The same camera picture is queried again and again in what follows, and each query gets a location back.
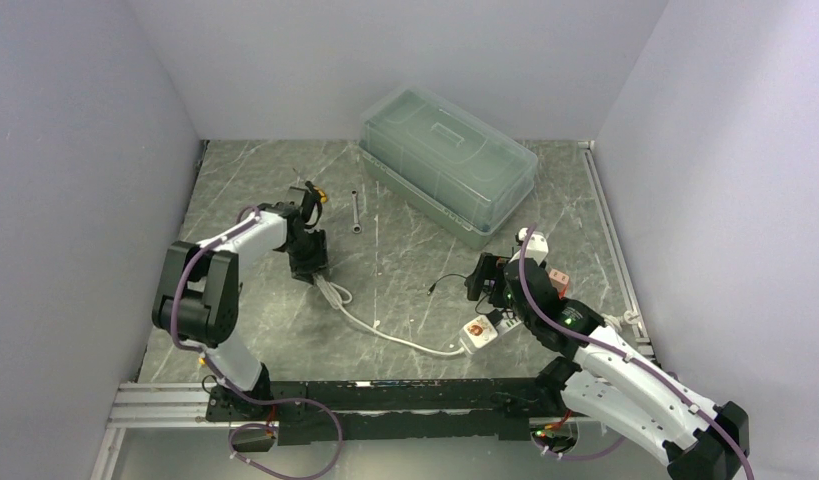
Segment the black TP-Link power adapter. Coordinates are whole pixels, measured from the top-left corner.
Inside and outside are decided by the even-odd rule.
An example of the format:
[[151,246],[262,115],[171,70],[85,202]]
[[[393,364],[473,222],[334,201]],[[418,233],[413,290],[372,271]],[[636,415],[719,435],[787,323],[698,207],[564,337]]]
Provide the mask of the black TP-Link power adapter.
[[[459,278],[463,281],[463,285],[465,279],[468,275],[463,275],[460,273],[448,273],[442,275],[438,279],[436,279],[427,289],[426,294],[431,296],[435,291],[436,287],[440,282],[447,278]],[[488,319],[496,325],[500,320],[504,319],[506,314],[506,309],[502,307],[498,307],[495,301],[493,300],[493,294],[496,292],[496,281],[491,278],[486,278],[484,288],[480,297],[477,301],[474,301],[474,311],[475,313],[480,315],[486,315]]]

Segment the white USB socket strip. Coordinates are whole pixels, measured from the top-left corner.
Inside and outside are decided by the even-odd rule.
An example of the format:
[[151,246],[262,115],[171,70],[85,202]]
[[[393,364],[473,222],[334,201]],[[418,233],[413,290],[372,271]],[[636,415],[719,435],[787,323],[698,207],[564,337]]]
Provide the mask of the white USB socket strip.
[[499,336],[503,336],[521,325],[522,321],[517,318],[504,318],[495,325],[495,329]]

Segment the white tiger cube socket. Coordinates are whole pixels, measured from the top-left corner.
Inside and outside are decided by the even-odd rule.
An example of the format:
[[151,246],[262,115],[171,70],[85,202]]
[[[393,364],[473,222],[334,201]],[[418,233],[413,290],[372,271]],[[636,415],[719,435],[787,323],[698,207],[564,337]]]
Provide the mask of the white tiger cube socket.
[[458,333],[460,346],[468,355],[476,354],[491,345],[499,337],[495,325],[486,315],[480,315],[467,322]]

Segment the red power socket cube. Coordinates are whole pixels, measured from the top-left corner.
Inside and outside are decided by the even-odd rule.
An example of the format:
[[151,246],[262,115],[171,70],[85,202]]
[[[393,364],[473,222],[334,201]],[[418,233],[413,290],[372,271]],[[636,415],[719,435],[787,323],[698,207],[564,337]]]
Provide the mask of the red power socket cube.
[[551,269],[548,277],[559,298],[564,298],[570,285],[570,276],[560,270]]

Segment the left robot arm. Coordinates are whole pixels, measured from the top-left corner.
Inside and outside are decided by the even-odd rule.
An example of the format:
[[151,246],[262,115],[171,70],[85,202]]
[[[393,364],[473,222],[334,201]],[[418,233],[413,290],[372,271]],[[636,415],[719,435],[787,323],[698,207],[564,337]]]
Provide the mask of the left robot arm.
[[321,212],[283,203],[247,207],[223,232],[197,243],[176,241],[167,250],[152,323],[176,348],[204,361],[246,419],[264,417],[273,394],[268,368],[237,331],[242,272],[278,252],[287,255],[294,279],[313,282],[328,264],[326,234],[316,227]]

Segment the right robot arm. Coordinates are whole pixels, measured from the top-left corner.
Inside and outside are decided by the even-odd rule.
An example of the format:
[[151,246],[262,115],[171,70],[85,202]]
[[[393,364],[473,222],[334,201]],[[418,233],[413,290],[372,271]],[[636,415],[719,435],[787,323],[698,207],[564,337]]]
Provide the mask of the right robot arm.
[[562,295],[543,266],[483,252],[465,281],[468,300],[489,293],[496,313],[511,312],[555,353],[535,379],[540,409],[601,421],[672,479],[753,478],[747,412],[694,392],[649,361],[607,318]]

